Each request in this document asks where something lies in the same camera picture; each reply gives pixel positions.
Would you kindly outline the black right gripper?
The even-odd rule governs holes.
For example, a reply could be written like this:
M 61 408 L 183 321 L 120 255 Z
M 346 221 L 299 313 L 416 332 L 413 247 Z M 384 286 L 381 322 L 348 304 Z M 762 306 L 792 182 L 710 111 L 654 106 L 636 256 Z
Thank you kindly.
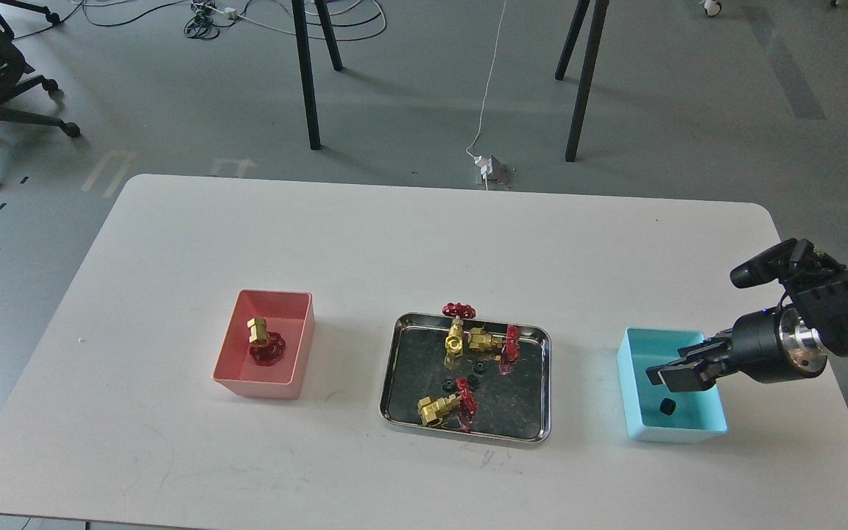
M 791 361 L 780 340 L 782 319 L 794 309 L 766 309 L 745 314 L 731 328 L 699 344 L 679 348 L 679 359 L 646 370 L 654 386 L 670 392 L 703 392 L 720 377 L 742 372 L 763 384 L 798 381 L 800 369 Z

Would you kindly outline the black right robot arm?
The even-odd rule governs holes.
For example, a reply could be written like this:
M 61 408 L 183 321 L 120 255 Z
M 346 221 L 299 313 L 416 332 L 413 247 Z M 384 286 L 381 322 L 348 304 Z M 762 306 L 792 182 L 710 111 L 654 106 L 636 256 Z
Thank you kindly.
M 732 328 L 681 347 L 679 358 L 646 369 L 653 385 L 670 392 L 700 392 L 720 377 L 742 372 L 762 384 L 811 379 L 828 356 L 848 358 L 848 267 L 789 238 L 737 265 L 733 286 L 780 283 L 777 305 L 740 316 Z

